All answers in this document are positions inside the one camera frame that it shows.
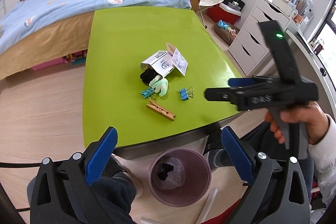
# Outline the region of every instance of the white sleeve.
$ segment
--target white sleeve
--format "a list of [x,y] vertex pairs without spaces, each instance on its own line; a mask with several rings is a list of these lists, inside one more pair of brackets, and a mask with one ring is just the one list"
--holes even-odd
[[318,144],[309,145],[308,150],[318,171],[322,201],[328,208],[336,195],[336,124],[327,116],[330,126],[326,135]]

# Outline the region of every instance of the red box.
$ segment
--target red box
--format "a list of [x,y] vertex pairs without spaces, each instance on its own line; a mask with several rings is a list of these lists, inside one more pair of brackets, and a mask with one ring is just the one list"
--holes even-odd
[[207,9],[207,15],[214,21],[225,21],[234,25],[241,17],[241,12],[230,8],[229,6],[220,3],[215,7]]

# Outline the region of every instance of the trash can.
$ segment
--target trash can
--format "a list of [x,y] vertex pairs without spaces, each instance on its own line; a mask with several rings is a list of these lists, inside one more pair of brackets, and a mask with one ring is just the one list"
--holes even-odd
[[[171,171],[166,170],[165,173],[163,165]],[[170,174],[173,174],[170,181],[169,177],[163,180]],[[153,196],[172,207],[185,207],[199,201],[209,189],[210,182],[211,170],[206,160],[200,153],[187,148],[172,148],[163,152],[154,160],[148,173]]]

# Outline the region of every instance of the green table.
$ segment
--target green table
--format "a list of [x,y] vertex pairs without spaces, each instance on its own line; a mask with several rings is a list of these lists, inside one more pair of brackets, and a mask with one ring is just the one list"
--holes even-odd
[[[168,92],[157,103],[176,114],[172,122],[146,107],[140,92],[140,63],[166,42],[188,61],[185,77],[174,69]],[[108,126],[118,131],[117,147],[143,144],[213,124],[238,112],[227,102],[208,102],[203,92],[241,77],[191,10],[123,7],[95,12],[85,68],[83,134],[87,147]],[[179,90],[194,88],[182,101]]]

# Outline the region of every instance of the drawer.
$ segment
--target drawer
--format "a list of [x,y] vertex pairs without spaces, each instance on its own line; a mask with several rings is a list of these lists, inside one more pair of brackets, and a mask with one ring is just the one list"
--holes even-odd
[[260,42],[244,28],[240,30],[237,40],[248,51],[255,62],[258,62],[266,52]]
[[260,43],[265,51],[269,50],[266,46],[264,36],[260,31],[258,21],[254,17],[248,18],[246,24],[244,25],[244,28],[253,36],[254,39],[256,39]]
[[253,13],[255,12],[255,15],[252,15],[259,22],[268,21],[268,20],[277,20],[281,26],[281,28],[285,28],[286,25],[289,22],[289,19],[287,16],[285,16],[278,8],[276,8],[274,5],[268,3],[265,0],[260,0],[257,4],[257,8],[260,9],[261,13],[254,9]]
[[255,65],[251,54],[236,39],[230,46],[229,52],[232,54],[238,65],[242,68],[246,75]]

